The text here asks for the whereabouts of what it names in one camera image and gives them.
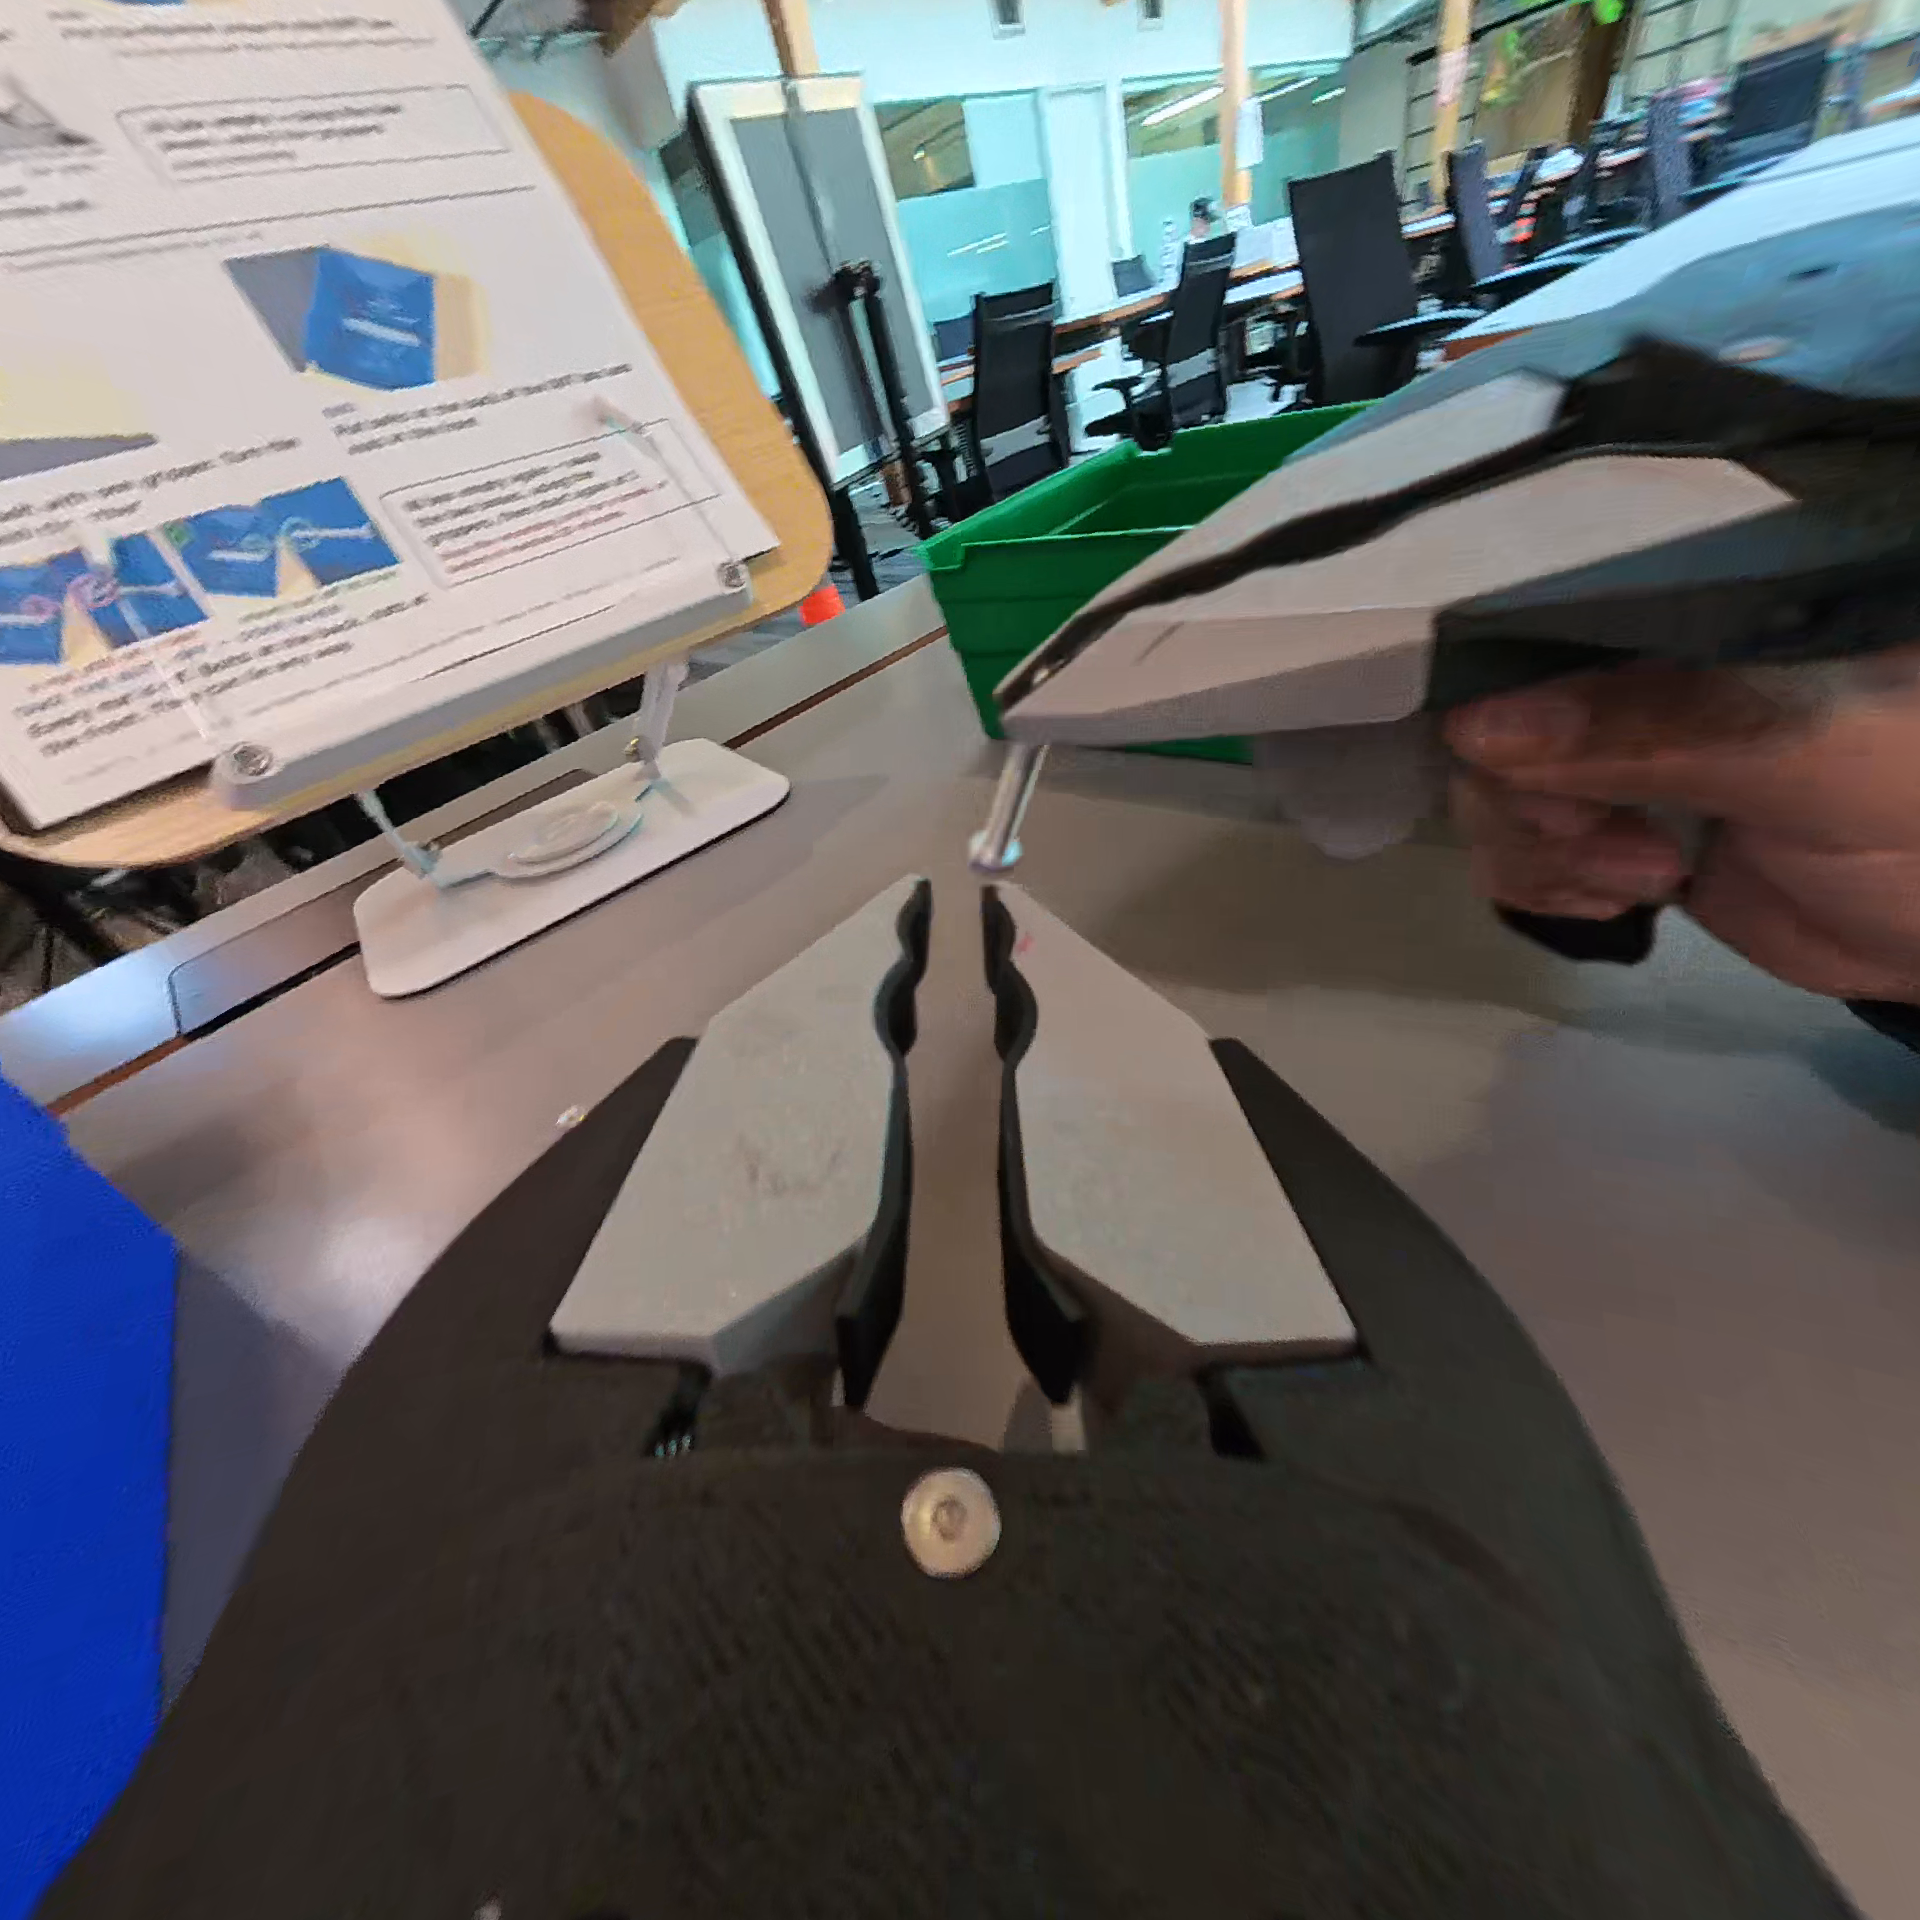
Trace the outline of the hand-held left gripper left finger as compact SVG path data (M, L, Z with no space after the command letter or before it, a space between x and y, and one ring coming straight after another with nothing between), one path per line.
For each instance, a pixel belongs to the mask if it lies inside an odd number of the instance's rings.
M900 876L707 1021L552 1311L559 1352L831 1363L866 1405L904 1303L928 945L929 882Z

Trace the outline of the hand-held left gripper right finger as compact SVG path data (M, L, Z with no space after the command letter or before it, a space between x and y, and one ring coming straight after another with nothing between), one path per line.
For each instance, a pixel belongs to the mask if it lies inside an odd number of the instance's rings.
M981 937L1004 1322L1040 1392L1355 1357L1207 1030L1023 886L984 890Z

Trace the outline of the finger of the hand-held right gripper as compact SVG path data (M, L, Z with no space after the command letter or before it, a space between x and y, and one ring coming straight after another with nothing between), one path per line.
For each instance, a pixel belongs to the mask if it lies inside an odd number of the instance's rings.
M1323 434L1098 591L996 687L1034 683L1040 665L1119 614L1194 586L1222 584L1235 563L1294 563L1379 531L1404 514L1491 489L1530 467L1547 444L1565 385L1545 374L1499 374L1390 415L1378 402Z
M1724 458L1607 451L1542 467L1335 552L1235 563L1222 584L1104 614L1093 637L1044 659L1034 683L1004 685L1003 734L1124 747L1408 717L1428 697L1449 606L1791 503Z

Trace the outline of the green plastic bin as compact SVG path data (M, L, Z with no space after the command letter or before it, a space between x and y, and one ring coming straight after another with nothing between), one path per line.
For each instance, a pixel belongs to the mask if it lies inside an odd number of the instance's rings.
M1368 402L1120 442L926 540L919 557L984 732L996 685L1073 610Z

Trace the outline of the silver metal bolt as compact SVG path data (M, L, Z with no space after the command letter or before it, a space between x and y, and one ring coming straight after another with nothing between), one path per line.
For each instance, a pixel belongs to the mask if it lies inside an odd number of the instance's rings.
M968 863L974 876L996 881L1023 855L1023 827L1044 776L1045 746L1010 744L989 796L989 809L971 837Z

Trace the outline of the blue plastic bin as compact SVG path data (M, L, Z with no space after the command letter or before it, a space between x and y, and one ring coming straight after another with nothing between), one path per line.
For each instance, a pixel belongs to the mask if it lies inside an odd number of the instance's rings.
M2 1084L2 1914L30 1916L163 1703L180 1253Z

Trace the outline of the person's right hand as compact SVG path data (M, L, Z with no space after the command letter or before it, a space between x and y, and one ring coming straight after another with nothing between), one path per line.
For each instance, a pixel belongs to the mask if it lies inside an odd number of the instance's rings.
M1791 988L1915 1005L1915 646L1852 668L1836 692L1660 668L1453 709L1482 893L1596 924L1680 907Z

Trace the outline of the group of black office chairs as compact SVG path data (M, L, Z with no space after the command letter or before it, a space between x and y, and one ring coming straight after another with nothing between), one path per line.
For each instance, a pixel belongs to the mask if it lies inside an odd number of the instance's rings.
M1533 239L1557 237L1554 248L1524 263L1503 261L1485 188L1473 172L1478 150L1453 156L1449 242L1461 274L1461 300L1420 309L1404 235L1388 208L1390 163L1378 156L1356 166L1310 178L1289 188L1300 295L1294 327L1277 353L1249 357L1241 374L1264 374L1284 389L1297 385L1299 405L1331 407L1379 399L1408 384L1418 353L1493 306L1508 304L1613 247L1643 224L1607 224L1578 234L1554 226L1571 195L1542 204ZM1207 263L1195 276L1187 320L1174 309L1180 294L1135 329L1138 368L1109 377L1101 389L1119 396L1116 412L1088 421L1093 437L1123 437L1139 449L1163 449L1176 432L1224 417L1230 368L1222 344L1228 320L1228 263ZM968 467L939 467L947 491L945 514L963 521L1069 465L1069 448L1052 415L1054 297L1050 290L1018 291L977 301L972 322L972 412L963 420Z

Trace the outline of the wooden board document stand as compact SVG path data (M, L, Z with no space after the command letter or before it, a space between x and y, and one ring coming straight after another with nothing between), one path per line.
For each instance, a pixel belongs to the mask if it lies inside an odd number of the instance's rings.
M755 382L660 200L609 140L538 99L504 91L612 270L677 392L779 540L749 563L746 602L674 638L624 635L570 677L495 685L488 703L452 692L407 727L327 728L313 752L270 758L261 744L206 769L33 832L4 796L4 847L81 867L172 865L353 799L396 855L396 875L356 904L372 994L413 996L491 961L559 922L677 865L782 806L788 780L710 739L669 742L686 655L779 612L828 569L825 500ZM402 820L522 767L590 772L452 845Z

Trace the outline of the black tripod stand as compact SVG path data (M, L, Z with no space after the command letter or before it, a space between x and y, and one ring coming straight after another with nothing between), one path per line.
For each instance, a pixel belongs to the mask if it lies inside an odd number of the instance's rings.
M900 485L907 495L909 526L919 540L929 540L937 533L937 523L875 263L869 259L837 261L825 283L825 294L864 340L864 344L854 347L854 359L864 374L873 371L879 382L882 417L892 431L892 465L900 471Z

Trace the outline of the grey panel on stand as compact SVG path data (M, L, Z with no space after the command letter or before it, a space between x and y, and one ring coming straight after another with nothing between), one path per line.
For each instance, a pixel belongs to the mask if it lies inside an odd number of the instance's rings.
M945 437L947 396L862 80L694 84L687 135L823 489L893 457L877 374L854 359L864 340L825 294L843 259L877 268L919 446Z

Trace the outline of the printed instruction sheet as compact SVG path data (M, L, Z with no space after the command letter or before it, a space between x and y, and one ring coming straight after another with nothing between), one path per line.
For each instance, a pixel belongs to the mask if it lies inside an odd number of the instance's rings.
M779 549L447 5L4 5L41 832L746 602Z

